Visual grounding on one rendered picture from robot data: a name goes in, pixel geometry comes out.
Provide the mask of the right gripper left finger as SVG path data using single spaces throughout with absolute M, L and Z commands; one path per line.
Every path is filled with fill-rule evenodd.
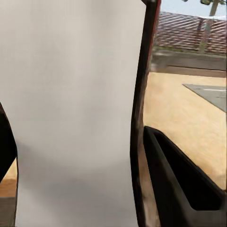
M 0 182 L 16 159 L 16 146 L 11 129 L 0 131 Z

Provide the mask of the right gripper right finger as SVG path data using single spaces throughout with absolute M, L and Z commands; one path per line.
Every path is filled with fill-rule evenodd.
M 143 143 L 161 227 L 227 227 L 227 193 L 162 131 Z

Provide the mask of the bottle of coffee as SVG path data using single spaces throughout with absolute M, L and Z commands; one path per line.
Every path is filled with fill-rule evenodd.
M 144 98 L 161 0 L 0 0 L 13 227 L 158 227 Z

